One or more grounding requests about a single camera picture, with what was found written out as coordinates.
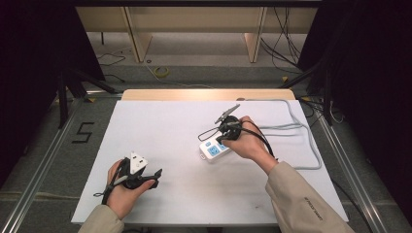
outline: electrical outlet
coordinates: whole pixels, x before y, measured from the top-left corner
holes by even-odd
[[[207,149],[207,151],[209,151],[210,155],[212,156],[215,156],[220,152],[220,150],[216,146],[212,146],[211,148]]]
[[[222,136],[222,132],[217,132],[216,135],[200,144],[200,157],[209,162],[223,156],[231,151],[230,148],[220,144],[216,138]]]

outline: beige sleeve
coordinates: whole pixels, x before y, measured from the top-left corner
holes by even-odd
[[[283,233],[354,232],[291,165],[281,162],[269,173],[266,191]]]
[[[104,232],[121,232],[124,223],[119,220],[118,216],[106,205],[98,205],[88,216],[85,223],[80,229],[80,233],[104,233]]]

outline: person's right hand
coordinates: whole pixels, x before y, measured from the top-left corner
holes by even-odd
[[[253,125],[254,122],[250,117],[243,116],[239,121],[243,128],[260,135],[259,130]],[[278,164],[278,161],[266,150],[263,141],[246,131],[242,130],[236,141],[222,140],[222,143],[241,157],[252,159],[266,174]]]

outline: white tabletop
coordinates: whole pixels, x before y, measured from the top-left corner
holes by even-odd
[[[108,169],[134,150],[148,161],[144,176],[162,168],[155,189],[145,192],[125,223],[147,226],[244,226],[277,223],[264,190],[267,176],[252,161],[234,152],[215,163],[199,156],[197,136],[216,127],[215,120],[236,103],[236,117],[250,116],[257,125],[292,122],[283,101],[119,101],[91,169],[72,222],[83,223],[101,203],[96,192],[105,188]],[[307,125],[298,101],[289,101],[294,115]],[[275,156],[291,166],[316,167],[305,128],[264,131],[284,136],[267,137]],[[348,220],[326,167],[299,171]]]

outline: gray cable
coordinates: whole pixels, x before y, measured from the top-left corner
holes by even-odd
[[[289,101],[284,100],[284,99],[246,99],[247,101],[282,101],[285,102],[288,105],[289,113],[292,117],[293,123],[289,124],[281,124],[281,125],[259,125],[258,127],[260,129],[277,129],[277,130],[290,130],[290,129],[296,129],[296,128],[301,128],[304,127],[308,133],[308,138],[309,138],[309,145],[312,150],[312,152],[315,154],[315,157],[318,161],[318,165],[315,167],[294,167],[296,170],[319,170],[322,168],[322,162],[321,162],[321,155],[318,153],[318,151],[315,149],[315,142],[312,137],[312,134],[310,133],[310,128],[309,126],[303,124],[300,122],[300,120],[293,114],[291,104]],[[279,136],[279,137],[290,137],[293,135],[276,135],[276,134],[265,134],[265,136]]]

